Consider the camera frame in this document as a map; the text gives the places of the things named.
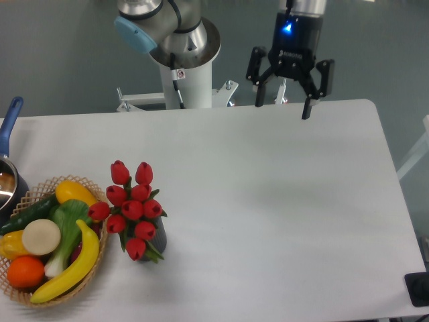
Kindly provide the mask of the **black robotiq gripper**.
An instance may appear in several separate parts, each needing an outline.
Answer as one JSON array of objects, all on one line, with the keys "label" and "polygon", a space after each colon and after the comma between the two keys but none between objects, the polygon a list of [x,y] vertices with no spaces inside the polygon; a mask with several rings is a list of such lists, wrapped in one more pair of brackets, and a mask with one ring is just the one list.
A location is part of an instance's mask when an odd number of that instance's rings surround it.
[{"label": "black robotiq gripper", "polygon": [[[310,118],[312,107],[332,93],[335,60],[316,63],[316,49],[323,23],[322,15],[305,15],[279,11],[276,16],[271,49],[256,46],[251,51],[246,79],[256,88],[255,106],[262,107],[265,101],[266,84],[274,76],[300,81],[306,94],[302,119]],[[269,67],[259,73],[264,57]],[[314,68],[320,74],[320,84],[315,85],[310,74]]]}]

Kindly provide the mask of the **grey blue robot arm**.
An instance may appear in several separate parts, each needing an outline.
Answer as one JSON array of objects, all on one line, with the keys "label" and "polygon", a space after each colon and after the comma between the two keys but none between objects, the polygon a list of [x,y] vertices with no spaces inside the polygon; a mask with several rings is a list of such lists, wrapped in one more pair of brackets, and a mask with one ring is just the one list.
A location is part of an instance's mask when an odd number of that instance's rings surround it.
[{"label": "grey blue robot arm", "polygon": [[[162,102],[167,109],[227,107],[237,90],[228,80],[212,87],[212,62],[221,49],[216,26],[201,15],[199,1],[119,1],[114,26],[121,38],[158,64],[161,94],[123,95],[121,106],[137,108]],[[267,83],[280,77],[302,87],[302,117],[332,91],[334,60],[316,60],[324,1],[280,1],[270,49],[256,46],[246,72],[256,92],[255,105],[265,100]]]}]

